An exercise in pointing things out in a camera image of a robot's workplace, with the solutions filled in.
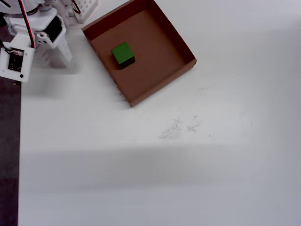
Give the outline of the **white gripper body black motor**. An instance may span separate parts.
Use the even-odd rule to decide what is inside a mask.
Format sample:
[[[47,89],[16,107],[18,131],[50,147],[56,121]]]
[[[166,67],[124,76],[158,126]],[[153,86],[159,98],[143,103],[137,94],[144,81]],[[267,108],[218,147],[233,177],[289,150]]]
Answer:
[[[37,9],[34,14],[28,15],[27,18],[36,46],[41,45],[45,49],[56,49],[64,43],[65,24],[55,8],[46,11]],[[16,36],[20,33],[27,38],[30,37],[21,14],[5,14],[4,20],[8,25],[8,31],[12,35]]]

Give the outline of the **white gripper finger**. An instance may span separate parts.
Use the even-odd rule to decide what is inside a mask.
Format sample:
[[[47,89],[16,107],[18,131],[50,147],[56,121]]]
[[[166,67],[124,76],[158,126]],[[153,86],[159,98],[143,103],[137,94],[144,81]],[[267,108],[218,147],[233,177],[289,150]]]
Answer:
[[[54,41],[53,66],[56,68],[72,68],[73,55],[65,38],[66,30],[62,30]]]
[[[67,51],[65,48],[45,48],[41,46],[41,59],[53,68],[67,68]]]

